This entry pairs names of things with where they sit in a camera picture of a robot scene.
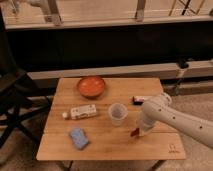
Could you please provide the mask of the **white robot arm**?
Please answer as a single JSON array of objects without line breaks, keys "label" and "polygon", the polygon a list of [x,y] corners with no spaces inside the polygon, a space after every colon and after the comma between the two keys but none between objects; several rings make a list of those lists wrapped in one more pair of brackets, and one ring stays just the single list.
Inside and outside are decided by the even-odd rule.
[{"label": "white robot arm", "polygon": [[171,103],[167,93],[145,100],[141,105],[138,127],[147,133],[160,121],[213,149],[213,122],[177,111],[170,107]]}]

